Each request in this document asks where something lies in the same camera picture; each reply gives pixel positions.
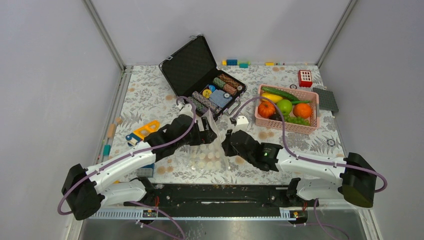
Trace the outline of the clear zip top bag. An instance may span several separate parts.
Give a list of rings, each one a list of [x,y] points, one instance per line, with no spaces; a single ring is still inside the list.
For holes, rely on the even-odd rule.
[[[206,143],[188,147],[188,156],[184,161],[189,170],[197,173],[224,174],[230,170],[228,157],[222,147],[223,137],[210,110],[197,117],[200,132],[207,133]]]

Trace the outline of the pink plastic basket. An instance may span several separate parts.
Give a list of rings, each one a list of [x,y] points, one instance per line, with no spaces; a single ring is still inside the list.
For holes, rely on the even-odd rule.
[[[297,90],[297,89],[261,84],[258,87],[258,94],[259,94],[260,97],[261,97],[261,94],[263,93],[263,91],[261,90],[262,87],[271,87],[271,88],[276,88],[276,89],[279,89],[279,90],[286,91],[286,92],[296,96],[299,99],[299,101],[310,101],[309,105],[312,108],[312,115],[309,118],[307,118],[307,120],[309,120],[310,126],[288,123],[288,122],[285,122],[284,119],[283,119],[283,121],[275,121],[275,120],[270,120],[269,118],[263,118],[258,114],[258,106],[262,102],[265,102],[265,101],[272,103],[275,107],[275,113],[280,114],[281,117],[284,118],[284,115],[278,109],[276,103],[273,103],[269,99],[265,98],[265,99],[261,99],[256,104],[254,115],[255,115],[255,118],[256,118],[255,124],[257,126],[282,130],[283,129],[283,123],[285,123],[285,130],[286,131],[294,132],[294,133],[300,133],[300,134],[307,134],[307,135],[311,134],[313,131],[315,131],[316,129],[318,129],[320,127],[319,95],[317,93],[311,92],[311,91],[304,91],[304,90]],[[292,111],[289,114],[292,117],[295,117],[294,114],[293,114],[294,106],[295,105],[292,105]]]

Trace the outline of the orange toy pumpkin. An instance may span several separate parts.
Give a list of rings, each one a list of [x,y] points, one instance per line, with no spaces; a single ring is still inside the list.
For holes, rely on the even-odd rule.
[[[257,108],[257,113],[265,119],[269,119],[276,112],[276,108],[271,102],[263,101]]]

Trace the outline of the yellow toy mango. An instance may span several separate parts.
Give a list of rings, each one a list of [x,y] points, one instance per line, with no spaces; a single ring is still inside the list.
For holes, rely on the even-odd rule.
[[[282,96],[272,94],[269,92],[263,92],[260,96],[269,99],[271,102],[275,104],[284,99]]]

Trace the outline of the green toy apple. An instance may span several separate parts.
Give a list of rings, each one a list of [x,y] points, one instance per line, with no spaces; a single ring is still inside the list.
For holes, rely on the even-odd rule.
[[[284,116],[288,116],[293,109],[293,104],[288,99],[282,99],[276,103],[276,106]]]

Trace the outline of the green toy cucumber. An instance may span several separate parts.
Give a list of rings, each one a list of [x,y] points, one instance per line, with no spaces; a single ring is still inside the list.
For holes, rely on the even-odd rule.
[[[286,91],[284,91],[284,90],[281,90],[281,89],[277,89],[277,88],[273,88],[273,87],[262,87],[261,88],[261,90],[263,91],[263,92],[266,92],[266,93],[270,93],[270,94],[274,94],[274,95],[278,95],[278,96],[281,96],[281,97],[283,97],[283,99],[285,99],[285,100],[289,100],[289,101],[298,101],[299,99],[296,97],[296,96],[294,96],[293,94],[291,94],[291,93],[289,93],[289,92],[286,92]]]

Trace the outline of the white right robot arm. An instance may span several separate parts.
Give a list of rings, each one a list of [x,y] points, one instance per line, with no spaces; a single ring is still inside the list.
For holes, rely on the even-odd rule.
[[[299,172],[313,179],[293,178],[287,189],[287,201],[299,206],[316,199],[344,199],[348,203],[372,208],[377,175],[357,153],[347,157],[295,154],[281,144],[258,142],[243,130],[228,130],[222,142],[227,157],[239,156],[264,172]]]

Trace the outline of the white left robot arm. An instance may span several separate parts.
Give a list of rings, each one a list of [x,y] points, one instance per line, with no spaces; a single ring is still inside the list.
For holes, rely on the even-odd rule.
[[[186,114],[179,115],[172,123],[150,133],[143,141],[108,161],[86,168],[80,164],[72,166],[62,186],[63,198],[57,211],[65,215],[62,205],[67,203],[68,214],[80,221],[102,207],[117,203],[139,201],[148,206],[154,202],[155,192],[144,186],[141,180],[118,184],[115,181],[173,155],[180,147],[211,144],[217,137],[218,130],[213,129],[206,117],[195,120]]]

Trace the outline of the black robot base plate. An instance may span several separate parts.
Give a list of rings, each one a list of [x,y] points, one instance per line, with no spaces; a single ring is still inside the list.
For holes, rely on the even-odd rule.
[[[279,217],[280,209],[311,208],[287,185],[153,184],[141,204],[172,217]]]

